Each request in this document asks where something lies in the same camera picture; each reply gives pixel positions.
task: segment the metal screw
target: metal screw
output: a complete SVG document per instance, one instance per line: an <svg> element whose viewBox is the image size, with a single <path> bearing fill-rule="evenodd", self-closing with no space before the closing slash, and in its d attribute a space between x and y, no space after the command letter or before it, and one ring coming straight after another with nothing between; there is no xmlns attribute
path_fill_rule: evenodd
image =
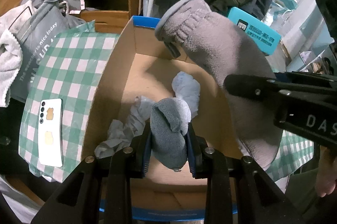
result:
<svg viewBox="0 0 337 224"><path fill-rule="evenodd" d="M290 90L287 90L287 89L281 89L279 91L279 93L281 93L282 95L289 96L292 92Z"/></svg>
<svg viewBox="0 0 337 224"><path fill-rule="evenodd" d="M93 156L88 156L85 158L85 162L86 163L92 163L95 160L95 158Z"/></svg>
<svg viewBox="0 0 337 224"><path fill-rule="evenodd" d="M132 153L133 149L132 147L128 146L123 149L123 152L126 154Z"/></svg>
<svg viewBox="0 0 337 224"><path fill-rule="evenodd" d="M214 148L213 147L206 147L205 148L205 153L207 154L213 154L215 152Z"/></svg>
<svg viewBox="0 0 337 224"><path fill-rule="evenodd" d="M245 163L252 163L253 162L253 158L250 156L243 156L243 161Z"/></svg>
<svg viewBox="0 0 337 224"><path fill-rule="evenodd" d="M11 140L6 136L0 136L0 144L7 146L11 143Z"/></svg>

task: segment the cardboard box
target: cardboard box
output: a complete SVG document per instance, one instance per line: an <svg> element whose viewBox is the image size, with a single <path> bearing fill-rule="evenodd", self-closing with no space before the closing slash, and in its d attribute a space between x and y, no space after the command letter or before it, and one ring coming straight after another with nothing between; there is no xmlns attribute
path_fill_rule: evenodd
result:
<svg viewBox="0 0 337 224"><path fill-rule="evenodd" d="M204 137L209 146L224 155L241 158L222 91L182 49L178 60L172 60L164 43L154 36L158 21L134 16L125 26L96 91L82 158L92 154L94 147L106 139L112 119L125 122L136 96L143 95L154 101L174 96L171 83L180 71L191 74L201 86L198 116L192 120L196 135ZM193 179L188 163L181 172L174 172L151 158L146 178L132 179L130 184L134 216L141 210L143 214L152 212L148 213L152 220L165 220L167 218L158 211L178 210L181 213L170 214L171 220L181 220L183 215L184 219L195 219L205 209L207 180Z"/></svg>

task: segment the finger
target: finger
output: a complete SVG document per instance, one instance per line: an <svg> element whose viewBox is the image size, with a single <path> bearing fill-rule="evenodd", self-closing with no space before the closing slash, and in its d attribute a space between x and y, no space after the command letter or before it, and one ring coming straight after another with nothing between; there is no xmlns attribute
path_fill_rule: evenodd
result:
<svg viewBox="0 0 337 224"><path fill-rule="evenodd" d="M336 179L337 160L328 149L322 150L315 185L318 196L331 194L336 188Z"/></svg>

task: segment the white smartphone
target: white smartphone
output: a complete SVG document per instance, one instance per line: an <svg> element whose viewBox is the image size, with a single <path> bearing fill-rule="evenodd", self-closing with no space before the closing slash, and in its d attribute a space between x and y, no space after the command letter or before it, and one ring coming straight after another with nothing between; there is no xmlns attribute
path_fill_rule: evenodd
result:
<svg viewBox="0 0 337 224"><path fill-rule="evenodd" d="M42 100L38 119L39 161L43 165L62 167L62 100Z"/></svg>

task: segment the blue tape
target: blue tape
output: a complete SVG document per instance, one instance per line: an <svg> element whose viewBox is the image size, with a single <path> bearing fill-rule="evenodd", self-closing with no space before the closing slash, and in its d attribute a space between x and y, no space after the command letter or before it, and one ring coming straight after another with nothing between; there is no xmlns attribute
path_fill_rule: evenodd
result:
<svg viewBox="0 0 337 224"><path fill-rule="evenodd" d="M105 200L101 199L99 210L104 212ZM236 204L233 204L233 214L238 212ZM185 211L158 211L132 207L132 218L143 221L195 221L203 220L205 210L185 210Z"/></svg>
<svg viewBox="0 0 337 224"><path fill-rule="evenodd" d="M136 27L148 27L148 28L156 28L159 18L152 17L143 17L143 16L132 16L134 21L134 26Z"/></svg>

